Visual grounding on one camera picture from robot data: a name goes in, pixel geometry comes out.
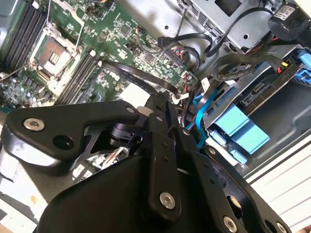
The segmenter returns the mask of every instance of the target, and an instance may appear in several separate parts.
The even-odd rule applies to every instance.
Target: capacitor
[[[294,4],[283,4],[268,20],[270,31],[284,41],[295,40],[309,26],[309,18]]]

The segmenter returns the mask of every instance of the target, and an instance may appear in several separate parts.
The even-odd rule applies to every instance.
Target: silver bolt
[[[165,192],[161,193],[160,202],[165,208],[169,210],[172,210],[173,208],[175,208],[175,199],[169,193],[165,193]]]
[[[126,108],[126,110],[127,110],[128,112],[130,112],[130,113],[134,113],[134,110],[131,109],[131,108]]]
[[[159,117],[159,116],[157,116],[156,118],[157,118],[157,120],[159,120],[161,122],[163,121],[163,119],[161,117]]]
[[[278,228],[279,228],[283,233],[287,233],[286,229],[283,227],[282,224],[280,224],[280,223],[278,223],[278,222],[277,222],[276,224],[277,224]]]
[[[45,124],[42,120],[36,118],[29,118],[24,121],[24,126],[26,129],[31,131],[42,131],[45,127]]]
[[[215,150],[214,150],[214,149],[209,148],[208,150],[209,150],[209,152],[211,152],[212,154],[216,154],[216,152],[215,152]]]
[[[184,133],[185,135],[187,135],[187,136],[189,136],[189,135],[190,135],[190,133],[189,133],[189,131],[188,131],[188,130],[183,130],[183,133]]]
[[[224,224],[230,232],[236,233],[238,231],[237,225],[235,225],[234,221],[227,216],[224,217]]]

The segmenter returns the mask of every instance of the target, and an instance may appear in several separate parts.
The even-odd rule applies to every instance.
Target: ram slot
[[[46,22],[46,13],[26,3],[6,47],[2,64],[8,70],[21,68]]]
[[[72,104],[88,78],[94,74],[98,58],[89,53],[80,61],[72,78],[57,98],[55,105]]]

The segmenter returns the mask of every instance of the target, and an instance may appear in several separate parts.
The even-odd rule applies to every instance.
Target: black plastic bracket
[[[142,214],[160,227],[175,223],[181,216],[174,141],[168,137],[164,112],[149,115],[148,131]]]
[[[43,121],[44,129],[26,129],[23,122],[29,118]],[[61,175],[72,169],[82,153],[87,126],[135,124],[138,118],[138,111],[125,101],[19,109],[7,116],[1,140],[9,154]]]
[[[215,148],[206,146],[204,149],[214,169],[226,181],[224,188],[225,195],[227,197],[234,197],[240,204],[242,212],[241,220],[248,232],[258,232],[260,229],[261,232],[282,233],[277,225],[278,223],[287,232],[291,232],[285,222]]]

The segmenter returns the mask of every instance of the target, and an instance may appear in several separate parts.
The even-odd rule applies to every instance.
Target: green circuit board
[[[182,89],[185,80],[181,75],[187,72],[187,68],[174,66],[161,55],[148,54],[140,50],[136,34],[139,25],[116,3],[107,2],[109,3],[94,4],[83,0],[66,0],[66,3],[85,23],[80,44],[84,48],[92,47],[103,59],[135,66]],[[73,43],[76,42],[81,29],[80,23],[55,1],[52,1],[50,21],[57,26],[64,37],[71,38]],[[154,46],[156,41],[147,31],[146,29],[142,33],[141,39],[147,45]],[[133,51],[130,51],[127,45],[133,46],[131,47]],[[195,78],[189,72],[187,74],[188,85],[191,86]],[[96,81],[92,88],[93,95],[97,94],[96,100],[100,101],[103,98],[115,100],[128,85],[128,81],[108,73]]]
[[[36,1],[40,7],[46,12],[48,11],[49,1]],[[51,0],[49,22],[64,39],[73,44],[78,41],[78,44],[82,46],[82,57],[86,54],[87,48],[92,48],[100,60],[121,62],[137,67],[170,82],[181,92],[184,90],[185,81],[187,81],[187,87],[197,81],[184,65],[177,66],[162,54],[150,54],[143,51],[138,43],[138,28],[140,29],[140,40],[145,45],[156,48],[156,40],[148,34],[148,29],[139,26],[125,10],[112,0],[103,3],[92,3],[88,0]],[[46,38],[36,54],[40,54],[45,46]],[[66,67],[65,71],[70,70],[72,63]],[[13,83],[16,80],[24,80],[24,82]],[[85,82],[81,89],[87,89],[89,83]],[[56,101],[58,94],[53,92],[50,86],[46,87],[42,93],[38,93],[38,90],[46,84],[48,84],[47,80],[42,79],[37,70],[24,69],[18,73],[17,78],[9,79],[6,87],[3,87],[5,99],[16,107],[20,105],[30,107],[51,105]],[[129,84],[127,80],[120,78],[117,74],[103,70],[81,102],[117,100]],[[161,90],[159,86],[151,85],[155,89]],[[59,87],[60,89],[64,88],[64,83]]]

